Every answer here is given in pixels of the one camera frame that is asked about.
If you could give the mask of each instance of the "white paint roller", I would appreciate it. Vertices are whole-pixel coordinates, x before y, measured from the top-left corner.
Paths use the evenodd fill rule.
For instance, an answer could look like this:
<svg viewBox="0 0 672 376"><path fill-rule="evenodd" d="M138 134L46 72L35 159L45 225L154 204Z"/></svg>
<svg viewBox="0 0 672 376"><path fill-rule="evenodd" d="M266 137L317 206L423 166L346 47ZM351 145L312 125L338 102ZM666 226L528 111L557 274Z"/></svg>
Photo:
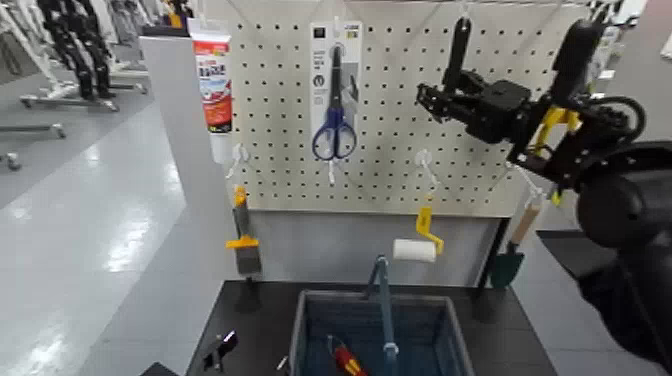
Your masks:
<svg viewBox="0 0 672 376"><path fill-rule="evenodd" d="M392 254L395 260L436 261L436 245L426 240L394 239Z"/></svg>

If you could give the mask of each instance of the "wheel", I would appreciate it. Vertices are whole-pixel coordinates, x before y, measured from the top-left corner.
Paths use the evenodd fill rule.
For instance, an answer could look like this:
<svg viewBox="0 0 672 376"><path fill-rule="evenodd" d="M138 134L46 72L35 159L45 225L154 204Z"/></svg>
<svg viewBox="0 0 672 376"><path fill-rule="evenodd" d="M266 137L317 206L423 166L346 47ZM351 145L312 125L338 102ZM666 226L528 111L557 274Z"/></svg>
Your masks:
<svg viewBox="0 0 672 376"><path fill-rule="evenodd" d="M147 90L147 88L143 84L135 84L135 87L138 89L138 91L140 91L140 94L147 95L147 93L149 93L149 90Z"/></svg>
<svg viewBox="0 0 672 376"><path fill-rule="evenodd" d="M54 124L51 126L54 130L56 130L56 135L58 135L58 138L65 138L66 134L65 131L63 130L63 125L61 124Z"/></svg>
<svg viewBox="0 0 672 376"><path fill-rule="evenodd" d="M112 101L102 101L101 102L103 106L105 106L108 110L112 112L118 112L119 107Z"/></svg>
<svg viewBox="0 0 672 376"><path fill-rule="evenodd" d="M7 167L12 171L18 171L21 169L21 163L16 156L7 156Z"/></svg>

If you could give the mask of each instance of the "blue scissors handle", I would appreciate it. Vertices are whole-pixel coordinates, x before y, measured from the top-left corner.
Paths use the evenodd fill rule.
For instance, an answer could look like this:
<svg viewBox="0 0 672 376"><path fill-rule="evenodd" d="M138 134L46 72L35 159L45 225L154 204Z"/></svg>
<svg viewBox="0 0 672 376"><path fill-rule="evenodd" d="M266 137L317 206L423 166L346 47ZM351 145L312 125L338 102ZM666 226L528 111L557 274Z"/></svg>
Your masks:
<svg viewBox="0 0 672 376"><path fill-rule="evenodd" d="M342 159L355 150L357 145L355 130L344 121L343 116L343 108L327 109L327 121L313 137L313 154L317 158L323 161L330 161L334 158ZM344 135L347 135L351 141L348 142L349 148L341 150L341 137ZM325 145L320 145L320 142L325 140L329 150L324 149Z"/></svg>

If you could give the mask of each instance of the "gray bin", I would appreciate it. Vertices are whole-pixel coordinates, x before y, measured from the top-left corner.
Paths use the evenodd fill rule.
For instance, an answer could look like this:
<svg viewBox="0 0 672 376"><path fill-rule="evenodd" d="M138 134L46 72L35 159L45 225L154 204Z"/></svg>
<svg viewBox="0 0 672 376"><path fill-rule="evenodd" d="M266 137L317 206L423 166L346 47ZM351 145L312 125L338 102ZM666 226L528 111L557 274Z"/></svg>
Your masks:
<svg viewBox="0 0 672 376"><path fill-rule="evenodd" d="M452 301L447 297L392 295L399 347L399 376L474 374ZM378 295L301 292L294 320L292 376L342 376L327 348L327 335L343 340L369 376L385 375L383 323Z"/></svg>

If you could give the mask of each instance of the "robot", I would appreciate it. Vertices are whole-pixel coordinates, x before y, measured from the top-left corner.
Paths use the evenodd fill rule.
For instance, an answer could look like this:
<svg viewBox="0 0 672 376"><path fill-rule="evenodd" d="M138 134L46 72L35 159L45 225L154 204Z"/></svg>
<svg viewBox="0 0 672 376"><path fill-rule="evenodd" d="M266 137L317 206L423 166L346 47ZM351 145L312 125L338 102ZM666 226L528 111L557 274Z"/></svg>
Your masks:
<svg viewBox="0 0 672 376"><path fill-rule="evenodd" d="M73 69L79 80L79 94L87 100L94 100L91 69L77 46L78 39L93 61L98 97L109 99L110 72L107 57L110 52L100 34L98 17L89 0L37 0L44 15L44 27L54 40L55 49L62 63ZM85 14L79 12L81 7Z"/></svg>
<svg viewBox="0 0 672 376"><path fill-rule="evenodd" d="M470 28L462 26L456 30ZM417 101L437 121L464 123L483 142L510 142L509 162L579 194L585 235L618 253L616 262L579 281L584 299L621 346L672 372L672 141L636 141L646 125L639 103L592 99L584 91L604 27L581 20L570 28L553 64L554 82L537 100L514 82L488 83L463 70L462 38L453 42L442 88L419 84ZM634 112L634 126L614 105ZM547 156L531 140L552 106L578 113L582 124Z"/></svg>

